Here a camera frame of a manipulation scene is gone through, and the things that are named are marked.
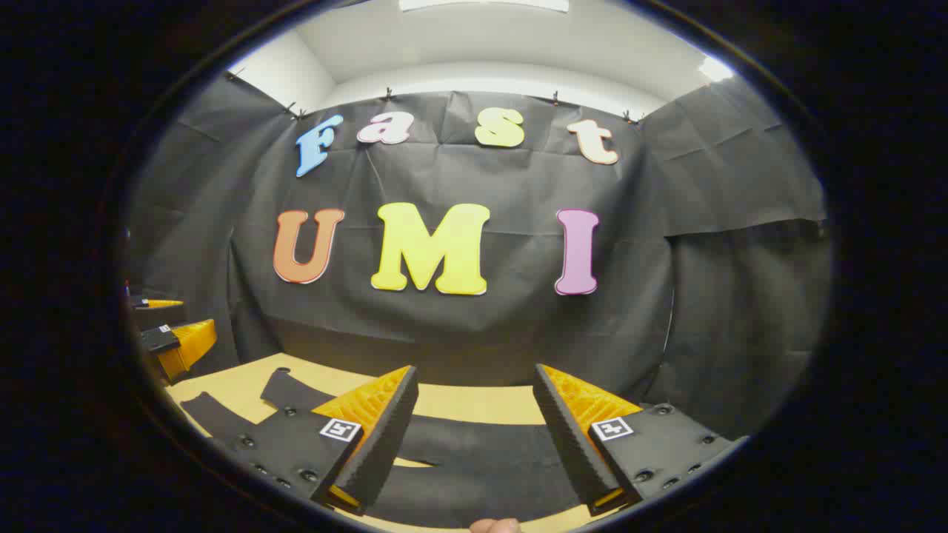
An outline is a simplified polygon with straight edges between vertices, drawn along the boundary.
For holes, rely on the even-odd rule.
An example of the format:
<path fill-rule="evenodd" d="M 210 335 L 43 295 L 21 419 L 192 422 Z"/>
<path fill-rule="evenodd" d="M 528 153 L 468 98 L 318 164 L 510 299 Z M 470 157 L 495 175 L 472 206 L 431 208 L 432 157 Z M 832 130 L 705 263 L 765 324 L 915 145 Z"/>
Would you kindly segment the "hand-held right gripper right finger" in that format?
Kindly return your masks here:
<path fill-rule="evenodd" d="M 666 495 L 744 445 L 670 403 L 641 407 L 545 364 L 533 395 L 560 462 L 590 515 Z"/>

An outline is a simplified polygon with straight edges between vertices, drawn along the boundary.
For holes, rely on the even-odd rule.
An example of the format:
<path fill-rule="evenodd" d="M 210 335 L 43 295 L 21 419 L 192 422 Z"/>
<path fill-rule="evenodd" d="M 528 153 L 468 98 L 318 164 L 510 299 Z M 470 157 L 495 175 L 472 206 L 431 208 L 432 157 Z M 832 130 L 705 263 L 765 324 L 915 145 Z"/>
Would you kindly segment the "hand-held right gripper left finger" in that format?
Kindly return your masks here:
<path fill-rule="evenodd" d="M 418 379 L 406 366 L 330 398 L 278 369 L 261 398 L 274 412 L 258 423 L 211 398 L 213 441 L 278 492 L 362 515 L 392 471 Z"/>

